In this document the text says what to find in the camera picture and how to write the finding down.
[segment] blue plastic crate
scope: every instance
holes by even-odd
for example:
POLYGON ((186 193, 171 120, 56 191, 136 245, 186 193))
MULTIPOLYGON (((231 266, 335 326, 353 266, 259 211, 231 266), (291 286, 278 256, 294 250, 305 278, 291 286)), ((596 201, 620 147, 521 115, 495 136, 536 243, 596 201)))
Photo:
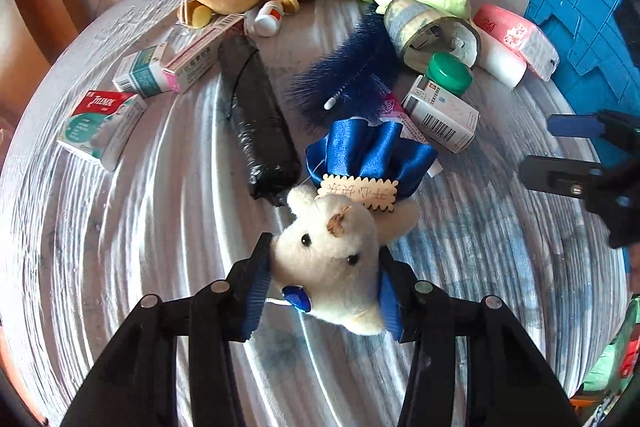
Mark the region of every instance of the blue plastic crate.
MULTIPOLYGON (((622 0, 529 0, 535 22, 560 56, 553 75, 576 114, 640 110, 640 71, 633 65, 613 12, 622 0)), ((593 144, 604 164, 625 156, 602 140, 593 144)))

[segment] metal screw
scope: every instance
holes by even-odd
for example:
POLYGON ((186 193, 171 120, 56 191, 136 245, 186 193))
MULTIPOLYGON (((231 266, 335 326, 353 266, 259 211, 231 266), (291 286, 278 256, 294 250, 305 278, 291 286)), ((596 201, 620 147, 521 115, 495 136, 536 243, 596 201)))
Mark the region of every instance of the metal screw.
POLYGON ((143 308, 153 308, 156 304, 158 304, 158 296, 156 295, 145 295, 140 301, 140 306, 143 308))
POLYGON ((616 203, 624 208, 629 208, 633 204, 633 201, 629 196, 618 196, 616 198, 616 203))
POLYGON ((489 295, 484 300, 484 303, 486 304, 487 308, 491 308, 492 310, 499 310, 500 308, 502 308, 502 300, 495 295, 489 295))
POLYGON ((433 284, 429 281, 418 281, 414 285, 414 290, 422 294, 431 293, 433 291, 433 284))
POLYGON ((220 279, 211 284, 213 293, 226 293, 231 289, 231 285, 224 279, 220 279))

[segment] white bear plush head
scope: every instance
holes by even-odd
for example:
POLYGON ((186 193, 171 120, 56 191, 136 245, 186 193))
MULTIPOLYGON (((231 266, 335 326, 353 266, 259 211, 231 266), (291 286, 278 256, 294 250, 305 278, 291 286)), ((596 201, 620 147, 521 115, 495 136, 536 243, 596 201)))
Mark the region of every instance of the white bear plush head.
POLYGON ((306 185, 290 191, 297 219, 273 239, 272 280, 284 293, 300 292, 297 307, 314 317, 359 335, 382 333, 378 250, 416 225, 417 205, 404 200, 393 212, 371 212, 346 196, 316 195, 306 185))

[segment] green lid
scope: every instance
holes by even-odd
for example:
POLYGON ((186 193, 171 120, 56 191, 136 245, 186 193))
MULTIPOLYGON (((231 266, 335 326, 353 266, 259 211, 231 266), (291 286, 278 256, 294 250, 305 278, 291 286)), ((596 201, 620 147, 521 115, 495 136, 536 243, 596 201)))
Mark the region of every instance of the green lid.
POLYGON ((456 96, 462 96, 474 80, 469 68, 448 53, 434 53, 425 74, 456 96))

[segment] wooden tag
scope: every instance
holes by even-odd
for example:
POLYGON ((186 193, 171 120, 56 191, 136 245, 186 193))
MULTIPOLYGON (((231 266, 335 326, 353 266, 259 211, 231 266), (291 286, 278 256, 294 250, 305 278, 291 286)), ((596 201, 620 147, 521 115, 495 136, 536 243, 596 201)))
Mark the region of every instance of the wooden tag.
POLYGON ((318 197, 327 194, 342 194, 372 210, 380 209, 393 212, 398 193, 397 186, 397 181, 325 174, 322 177, 320 188, 318 188, 318 197))

